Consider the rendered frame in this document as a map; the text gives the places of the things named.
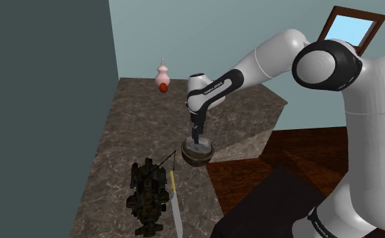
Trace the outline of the brown bowl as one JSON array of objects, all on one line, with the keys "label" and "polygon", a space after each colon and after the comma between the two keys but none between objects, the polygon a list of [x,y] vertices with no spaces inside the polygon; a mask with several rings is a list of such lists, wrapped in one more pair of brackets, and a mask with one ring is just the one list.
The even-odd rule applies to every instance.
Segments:
[{"label": "brown bowl", "polygon": [[199,143],[195,144],[192,137],[187,137],[181,144],[181,153],[184,161],[193,166],[200,167],[206,165],[214,154],[214,147],[211,140],[205,137],[199,138]]}]

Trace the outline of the yellow handled knife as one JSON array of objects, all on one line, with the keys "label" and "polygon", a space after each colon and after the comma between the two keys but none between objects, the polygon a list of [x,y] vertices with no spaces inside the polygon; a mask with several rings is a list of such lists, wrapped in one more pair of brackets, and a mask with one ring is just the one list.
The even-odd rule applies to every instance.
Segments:
[{"label": "yellow handled knife", "polygon": [[170,180],[171,180],[171,185],[173,190],[171,205],[172,205],[172,212],[174,217],[174,224],[176,228],[176,234],[177,234],[177,238],[183,238],[182,218],[180,215],[180,208],[179,208],[178,197],[176,193],[174,172],[172,170],[170,171]]}]

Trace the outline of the brown framed window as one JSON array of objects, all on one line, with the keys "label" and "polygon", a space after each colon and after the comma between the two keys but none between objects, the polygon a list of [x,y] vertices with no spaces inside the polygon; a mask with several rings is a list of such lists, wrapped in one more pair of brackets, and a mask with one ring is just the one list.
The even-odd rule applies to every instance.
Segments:
[{"label": "brown framed window", "polygon": [[317,40],[346,41],[362,56],[384,21],[384,14],[335,5]]}]

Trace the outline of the dark camouflage robot figure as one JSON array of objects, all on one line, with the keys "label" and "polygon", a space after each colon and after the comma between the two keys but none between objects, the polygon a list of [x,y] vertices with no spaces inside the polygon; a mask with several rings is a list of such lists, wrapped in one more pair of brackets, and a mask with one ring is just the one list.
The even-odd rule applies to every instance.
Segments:
[{"label": "dark camouflage robot figure", "polygon": [[130,188],[136,191],[126,199],[126,207],[131,209],[131,214],[142,224],[135,230],[135,236],[149,238],[163,230],[163,225],[157,222],[166,211],[170,195],[165,188],[168,179],[166,169],[162,165],[175,154],[176,151],[173,151],[160,164],[154,164],[151,158],[145,158],[145,164],[142,166],[139,166],[138,162],[132,164]]}]

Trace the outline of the pink gourd vase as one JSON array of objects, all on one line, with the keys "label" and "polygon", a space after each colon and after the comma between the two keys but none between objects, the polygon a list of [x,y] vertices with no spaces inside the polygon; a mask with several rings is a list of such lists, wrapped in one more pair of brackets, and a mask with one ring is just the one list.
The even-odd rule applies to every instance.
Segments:
[{"label": "pink gourd vase", "polygon": [[158,86],[162,83],[168,86],[170,84],[170,78],[168,76],[168,68],[165,65],[165,60],[161,58],[160,66],[157,68],[157,75],[155,77],[155,82]]}]

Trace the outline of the dark robot stand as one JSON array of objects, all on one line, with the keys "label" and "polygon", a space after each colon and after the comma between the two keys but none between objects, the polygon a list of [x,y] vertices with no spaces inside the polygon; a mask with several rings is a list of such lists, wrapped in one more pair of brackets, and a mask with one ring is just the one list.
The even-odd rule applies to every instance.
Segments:
[{"label": "dark robot stand", "polygon": [[292,224],[325,196],[278,166],[215,224],[209,238],[293,238]]}]

